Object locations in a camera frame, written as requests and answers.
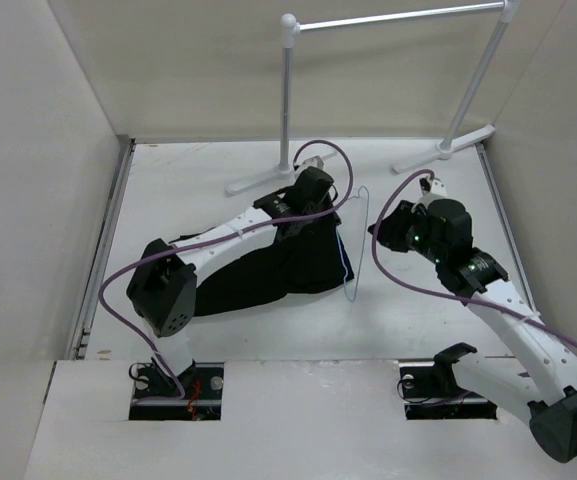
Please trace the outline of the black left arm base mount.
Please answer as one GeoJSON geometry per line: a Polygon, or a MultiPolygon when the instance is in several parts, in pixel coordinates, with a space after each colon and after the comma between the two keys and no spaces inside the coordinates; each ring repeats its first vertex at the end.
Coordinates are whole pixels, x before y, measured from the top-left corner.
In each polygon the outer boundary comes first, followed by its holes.
{"type": "Polygon", "coordinates": [[[223,363],[194,362],[177,385],[154,362],[133,363],[128,370],[133,391],[131,421],[219,421],[225,384],[223,363]]]}

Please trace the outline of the black trousers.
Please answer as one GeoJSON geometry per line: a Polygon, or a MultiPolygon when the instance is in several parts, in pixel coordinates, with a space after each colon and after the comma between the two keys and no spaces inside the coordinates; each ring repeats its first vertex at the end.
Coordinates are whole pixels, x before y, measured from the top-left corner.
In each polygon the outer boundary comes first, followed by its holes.
{"type": "Polygon", "coordinates": [[[205,317],[266,305],[289,294],[314,295],[354,278],[336,214],[226,265],[197,287],[194,314],[205,317]]]}

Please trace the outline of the light blue clothes hanger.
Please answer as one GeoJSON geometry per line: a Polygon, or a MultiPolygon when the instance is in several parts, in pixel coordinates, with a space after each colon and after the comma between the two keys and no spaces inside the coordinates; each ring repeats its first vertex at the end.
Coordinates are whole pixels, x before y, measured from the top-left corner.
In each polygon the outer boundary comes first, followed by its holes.
{"type": "Polygon", "coordinates": [[[342,288],[346,300],[350,303],[354,303],[358,295],[368,234],[369,210],[370,191],[365,185],[361,185],[337,211],[341,219],[335,233],[343,271],[342,288]]]}

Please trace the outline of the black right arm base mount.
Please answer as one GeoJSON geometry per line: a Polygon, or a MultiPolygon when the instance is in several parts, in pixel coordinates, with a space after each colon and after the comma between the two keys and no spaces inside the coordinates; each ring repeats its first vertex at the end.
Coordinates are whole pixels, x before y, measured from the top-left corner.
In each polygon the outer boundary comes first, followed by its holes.
{"type": "Polygon", "coordinates": [[[497,406],[459,387],[441,386],[432,361],[400,362],[397,393],[407,420],[496,420],[497,406]]]}

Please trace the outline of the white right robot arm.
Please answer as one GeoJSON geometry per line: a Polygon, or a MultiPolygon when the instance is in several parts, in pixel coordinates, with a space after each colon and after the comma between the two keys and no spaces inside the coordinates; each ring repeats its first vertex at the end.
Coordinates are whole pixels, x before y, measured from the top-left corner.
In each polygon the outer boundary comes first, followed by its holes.
{"type": "Polygon", "coordinates": [[[433,358],[432,384],[441,394],[474,392],[526,424],[552,459],[577,457],[577,356],[519,295],[506,270],[475,247],[472,218],[458,201],[402,201],[369,227],[373,246],[415,252],[434,267],[440,298],[457,301],[481,319],[511,351],[519,368],[496,367],[476,347],[450,346],[433,358]]]}

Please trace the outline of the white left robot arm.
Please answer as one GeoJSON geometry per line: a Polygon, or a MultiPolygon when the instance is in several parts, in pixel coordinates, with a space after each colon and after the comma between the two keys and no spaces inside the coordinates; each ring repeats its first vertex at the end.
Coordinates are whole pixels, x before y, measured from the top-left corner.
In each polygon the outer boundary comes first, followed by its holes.
{"type": "Polygon", "coordinates": [[[354,277],[327,193],[287,187],[231,221],[167,243],[150,242],[127,287],[137,315],[168,359],[158,386],[174,399],[192,387],[194,361],[179,339],[194,317],[265,305],[288,294],[318,294],[354,277]]]}

